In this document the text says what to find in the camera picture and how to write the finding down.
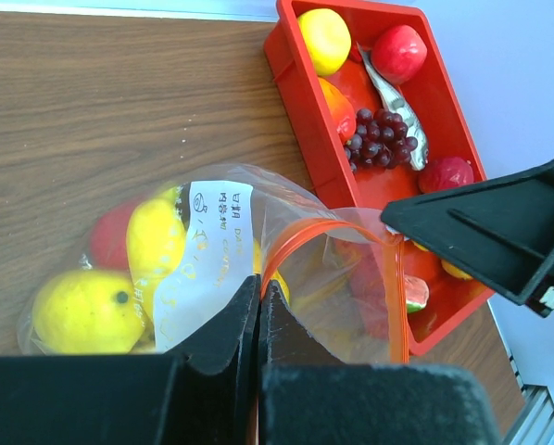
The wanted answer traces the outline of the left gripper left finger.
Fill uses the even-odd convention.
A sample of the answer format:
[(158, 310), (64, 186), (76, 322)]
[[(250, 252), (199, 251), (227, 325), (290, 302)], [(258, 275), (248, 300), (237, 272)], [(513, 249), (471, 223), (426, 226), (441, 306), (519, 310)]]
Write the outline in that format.
[(0, 357), (0, 444), (244, 444), (257, 277), (162, 354)]

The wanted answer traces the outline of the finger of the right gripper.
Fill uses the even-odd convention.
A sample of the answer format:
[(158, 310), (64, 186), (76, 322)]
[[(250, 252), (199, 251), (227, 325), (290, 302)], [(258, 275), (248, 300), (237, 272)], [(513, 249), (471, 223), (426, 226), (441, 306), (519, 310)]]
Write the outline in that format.
[(381, 220), (512, 303), (554, 312), (554, 159), (393, 201)]

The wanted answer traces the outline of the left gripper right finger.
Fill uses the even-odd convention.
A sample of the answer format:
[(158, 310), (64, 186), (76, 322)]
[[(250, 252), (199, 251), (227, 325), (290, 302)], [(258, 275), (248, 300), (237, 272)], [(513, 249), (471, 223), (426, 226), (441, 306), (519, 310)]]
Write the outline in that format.
[(445, 364), (346, 364), (292, 314), (277, 283), (261, 302), (261, 444), (499, 444), (485, 389)]

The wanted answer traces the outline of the clear zip top bag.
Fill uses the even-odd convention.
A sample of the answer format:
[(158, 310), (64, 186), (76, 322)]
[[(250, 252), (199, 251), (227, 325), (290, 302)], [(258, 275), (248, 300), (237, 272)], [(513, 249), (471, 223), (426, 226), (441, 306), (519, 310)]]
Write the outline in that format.
[[(178, 346), (255, 276), (260, 300), (277, 283), (292, 314), (341, 361), (408, 361), (403, 242), (384, 226), (378, 210), (328, 209), (281, 175), (247, 164), (207, 166), (131, 199), (142, 203), (174, 186), (183, 189), (183, 257), (157, 284), (151, 300), (140, 302), (133, 285), (145, 331), (121, 354), (163, 353)], [(31, 322), (35, 297), (53, 277), (96, 269), (132, 280), (130, 269), (93, 263), (93, 227), (27, 303), (17, 327), (23, 353), (62, 354), (41, 342)]]

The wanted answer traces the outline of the yellow bell pepper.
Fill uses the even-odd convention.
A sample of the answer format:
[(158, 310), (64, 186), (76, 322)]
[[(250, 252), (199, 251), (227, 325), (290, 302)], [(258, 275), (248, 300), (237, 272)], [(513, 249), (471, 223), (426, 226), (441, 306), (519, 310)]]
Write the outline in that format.
[(140, 203), (126, 232), (126, 252), (135, 296), (145, 303), (157, 284), (179, 265), (186, 230), (180, 206), (180, 186), (164, 190)]

